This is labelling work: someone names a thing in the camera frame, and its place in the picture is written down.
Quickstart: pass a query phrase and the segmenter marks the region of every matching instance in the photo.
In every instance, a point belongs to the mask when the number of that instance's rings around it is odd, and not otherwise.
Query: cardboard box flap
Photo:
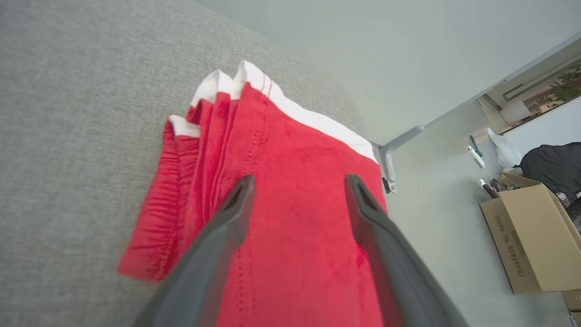
[[[547,188],[542,183],[520,178],[517,181],[519,185],[524,182],[528,186],[501,192],[500,198],[514,224],[517,238],[526,251],[539,286],[545,292],[581,289],[578,273],[581,271],[581,250],[578,243]]]
[[[518,187],[529,187],[529,186],[535,186],[535,185],[542,184],[538,180],[526,178],[523,176],[518,176],[515,174],[511,174],[511,173],[501,172],[500,174],[503,175],[504,177],[510,179],[510,181],[513,182]]]

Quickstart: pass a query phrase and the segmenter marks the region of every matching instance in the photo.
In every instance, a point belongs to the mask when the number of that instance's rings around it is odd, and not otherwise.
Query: metal leg
[[[383,147],[379,148],[379,159],[383,165],[383,170],[385,171],[385,178],[388,180],[387,192],[396,193],[396,174],[393,170],[393,152],[401,147],[404,143],[410,141],[412,138],[416,137],[424,131],[423,126],[416,126],[409,131],[403,133],[395,140],[387,143]]]

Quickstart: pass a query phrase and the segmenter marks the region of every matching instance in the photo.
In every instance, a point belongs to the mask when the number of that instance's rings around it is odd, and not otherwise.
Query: gray couch cushion
[[[247,59],[305,108],[362,133],[298,58],[189,0],[0,5],[0,321],[129,325],[155,289],[116,265],[163,123],[212,70]]]

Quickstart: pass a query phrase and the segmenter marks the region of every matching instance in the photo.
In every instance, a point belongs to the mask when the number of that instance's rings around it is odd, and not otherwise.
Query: light gray floor
[[[568,326],[559,293],[513,295],[479,203],[478,179],[500,165],[489,126],[476,102],[427,125],[394,155],[397,194],[387,194],[390,217],[456,303],[470,326]],[[474,135],[481,169],[467,151]]]

